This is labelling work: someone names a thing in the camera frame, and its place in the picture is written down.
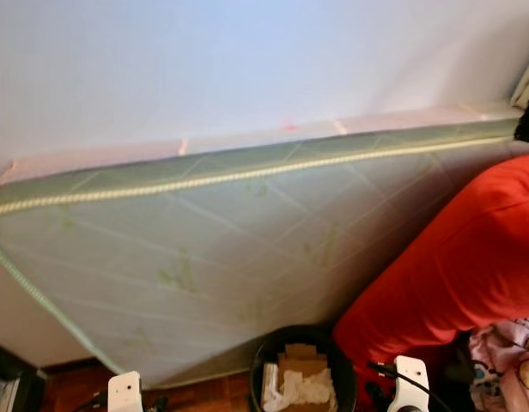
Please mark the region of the pink cartoon print quilt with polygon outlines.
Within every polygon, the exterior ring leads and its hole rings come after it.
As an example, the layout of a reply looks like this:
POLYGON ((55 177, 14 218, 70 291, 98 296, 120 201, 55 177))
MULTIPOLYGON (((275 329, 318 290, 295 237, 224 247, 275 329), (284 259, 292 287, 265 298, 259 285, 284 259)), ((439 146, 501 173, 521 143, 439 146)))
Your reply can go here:
POLYGON ((477 412, 529 412, 529 318, 474 330, 468 340, 477 412))

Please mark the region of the white crumpled paper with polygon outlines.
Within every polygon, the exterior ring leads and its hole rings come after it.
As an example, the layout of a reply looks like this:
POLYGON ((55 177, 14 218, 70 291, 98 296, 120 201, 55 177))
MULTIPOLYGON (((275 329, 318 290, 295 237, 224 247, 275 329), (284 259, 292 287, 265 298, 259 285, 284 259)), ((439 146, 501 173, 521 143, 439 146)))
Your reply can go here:
POLYGON ((262 412, 337 412, 331 369, 315 374, 295 370, 280 373, 273 362, 262 367, 259 405, 262 412))

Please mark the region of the brown cardboard piece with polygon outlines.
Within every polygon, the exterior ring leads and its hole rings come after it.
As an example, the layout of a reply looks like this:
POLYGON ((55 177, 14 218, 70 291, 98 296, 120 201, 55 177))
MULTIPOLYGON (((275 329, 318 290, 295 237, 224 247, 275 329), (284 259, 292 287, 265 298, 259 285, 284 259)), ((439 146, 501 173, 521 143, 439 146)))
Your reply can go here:
POLYGON ((320 370, 330 368, 327 358, 324 354, 317 352, 316 347, 300 342, 285 345, 285 350, 279 355, 277 365, 280 368, 280 373, 315 374, 320 370))

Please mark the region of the black round waste bin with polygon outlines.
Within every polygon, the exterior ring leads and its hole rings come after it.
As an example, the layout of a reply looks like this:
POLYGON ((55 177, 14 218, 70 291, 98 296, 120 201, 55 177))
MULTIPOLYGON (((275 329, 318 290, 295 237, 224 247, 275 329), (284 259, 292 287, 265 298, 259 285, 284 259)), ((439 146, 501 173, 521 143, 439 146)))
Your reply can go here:
POLYGON ((260 407, 262 368, 265 362, 279 360, 288 344, 309 344, 325 355, 336 390, 337 412, 354 412, 359 390, 352 362, 332 340, 330 332, 319 325, 284 326, 261 337, 249 370, 250 411, 264 412, 260 407))

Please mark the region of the black box-shaped object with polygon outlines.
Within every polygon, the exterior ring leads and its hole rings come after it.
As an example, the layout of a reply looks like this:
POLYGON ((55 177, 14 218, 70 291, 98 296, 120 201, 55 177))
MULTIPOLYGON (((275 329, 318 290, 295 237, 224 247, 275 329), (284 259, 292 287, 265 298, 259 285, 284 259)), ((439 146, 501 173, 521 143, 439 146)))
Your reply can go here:
POLYGON ((0 346, 0 412, 40 412, 46 387, 40 370, 0 346))

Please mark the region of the pale green quilted mattress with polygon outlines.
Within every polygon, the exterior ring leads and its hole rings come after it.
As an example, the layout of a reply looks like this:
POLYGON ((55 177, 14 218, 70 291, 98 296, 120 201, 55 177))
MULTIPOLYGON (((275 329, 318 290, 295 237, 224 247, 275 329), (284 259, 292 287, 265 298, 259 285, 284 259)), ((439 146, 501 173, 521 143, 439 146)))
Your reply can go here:
POLYGON ((528 154, 512 120, 364 132, 0 187, 0 264, 149 387, 244 372, 331 324, 469 181, 528 154))

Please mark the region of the red fabric cushion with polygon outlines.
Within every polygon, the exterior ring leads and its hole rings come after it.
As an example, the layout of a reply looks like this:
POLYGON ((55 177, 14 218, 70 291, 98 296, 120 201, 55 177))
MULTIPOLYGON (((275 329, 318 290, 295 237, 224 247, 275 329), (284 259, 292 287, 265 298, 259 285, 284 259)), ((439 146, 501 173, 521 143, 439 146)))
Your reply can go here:
POLYGON ((529 154, 470 181, 339 319, 357 369, 529 318, 529 154))

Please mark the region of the pale pink flat board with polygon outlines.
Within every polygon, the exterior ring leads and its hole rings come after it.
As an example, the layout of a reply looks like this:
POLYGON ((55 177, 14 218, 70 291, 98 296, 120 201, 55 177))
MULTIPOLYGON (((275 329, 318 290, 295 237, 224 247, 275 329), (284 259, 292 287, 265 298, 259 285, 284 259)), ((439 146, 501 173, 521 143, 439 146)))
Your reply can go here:
POLYGON ((415 127, 516 120, 522 113, 523 110, 519 107, 509 106, 508 103, 482 103, 482 105, 459 103, 459 105, 430 107, 422 110, 288 124, 280 129, 233 135, 190 136, 178 138, 178 140, 152 142, 116 142, 116 144, 108 142, 97 145, 95 148, 50 150, 50 152, 17 158, 17 160, 10 161, 7 167, 0 172, 0 185, 72 172, 72 170, 127 164, 127 162, 166 160, 230 149, 259 148, 259 146, 280 144, 280 142, 319 140, 338 135, 415 129, 415 127))

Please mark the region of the white frame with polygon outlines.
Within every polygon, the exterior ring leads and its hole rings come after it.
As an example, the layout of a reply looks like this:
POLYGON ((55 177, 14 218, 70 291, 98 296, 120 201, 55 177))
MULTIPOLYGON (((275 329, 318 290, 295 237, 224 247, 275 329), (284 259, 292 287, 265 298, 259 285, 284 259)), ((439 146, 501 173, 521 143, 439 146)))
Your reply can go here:
POLYGON ((520 110, 527 109, 529 106, 529 64, 526 66, 520 81, 517 82, 509 101, 511 101, 512 106, 518 107, 520 110))

